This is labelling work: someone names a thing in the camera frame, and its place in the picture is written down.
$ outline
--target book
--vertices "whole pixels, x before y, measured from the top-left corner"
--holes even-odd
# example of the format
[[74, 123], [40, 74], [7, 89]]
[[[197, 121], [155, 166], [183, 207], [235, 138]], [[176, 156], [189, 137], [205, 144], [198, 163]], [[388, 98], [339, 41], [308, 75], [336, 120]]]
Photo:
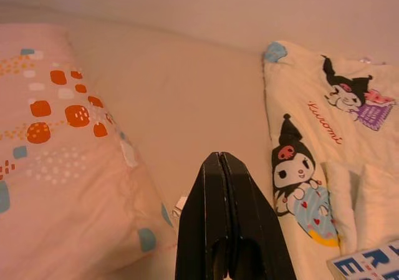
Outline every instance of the book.
[[399, 240], [327, 261], [336, 280], [399, 280]]

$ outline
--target pink pillow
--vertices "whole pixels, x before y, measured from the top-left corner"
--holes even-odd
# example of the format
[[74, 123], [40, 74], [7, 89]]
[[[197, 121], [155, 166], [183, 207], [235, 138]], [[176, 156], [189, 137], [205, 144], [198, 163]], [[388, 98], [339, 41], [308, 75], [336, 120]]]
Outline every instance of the pink pillow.
[[66, 31], [6, 24], [0, 45], [2, 279], [90, 279], [174, 245], [145, 165]]

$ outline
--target beige wall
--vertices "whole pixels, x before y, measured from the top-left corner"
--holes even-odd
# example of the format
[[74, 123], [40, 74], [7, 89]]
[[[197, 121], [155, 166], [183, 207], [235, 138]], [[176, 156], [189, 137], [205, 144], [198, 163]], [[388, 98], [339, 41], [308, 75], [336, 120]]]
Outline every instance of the beige wall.
[[399, 63], [399, 0], [0, 0], [168, 29], [261, 52], [285, 39]]

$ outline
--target black clip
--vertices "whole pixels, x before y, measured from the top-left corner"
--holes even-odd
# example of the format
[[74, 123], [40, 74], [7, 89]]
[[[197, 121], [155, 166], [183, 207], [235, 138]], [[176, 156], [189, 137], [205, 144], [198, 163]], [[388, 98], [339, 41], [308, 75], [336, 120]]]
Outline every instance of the black clip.
[[204, 161], [180, 217], [175, 280], [296, 280], [274, 210], [245, 164]]

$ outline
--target blue lettering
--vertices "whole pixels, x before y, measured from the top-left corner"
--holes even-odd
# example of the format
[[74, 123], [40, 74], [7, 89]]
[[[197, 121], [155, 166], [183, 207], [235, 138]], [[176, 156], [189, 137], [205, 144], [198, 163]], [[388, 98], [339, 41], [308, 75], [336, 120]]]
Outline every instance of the blue lettering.
[[334, 265], [342, 272], [342, 274], [344, 274], [345, 276], [349, 276], [349, 274], [346, 272], [346, 270], [344, 269], [344, 267], [346, 267], [352, 274], [357, 273], [357, 271], [355, 271], [352, 267], [353, 264], [355, 266], [355, 268], [357, 268], [360, 272], [364, 272], [364, 270], [362, 269], [362, 267], [359, 265], [359, 263], [357, 263], [356, 260], [354, 260], [354, 258], [347, 258], [341, 261], [338, 261], [337, 263], [334, 263]]
[[399, 256], [399, 249], [396, 249], [394, 246], [389, 246], [389, 248]]
[[387, 264], [389, 263], [389, 258], [387, 255], [385, 255], [385, 253], [383, 251], [381, 251], [380, 249], [371, 251], [371, 252], [367, 252], [367, 253], [363, 253], [363, 256], [366, 258], [373, 258], [372, 261], [372, 266], [373, 267], [377, 267], [377, 265], [379, 263], [383, 263], [383, 264]]
[[382, 276], [385, 280], [399, 280], [399, 269]]

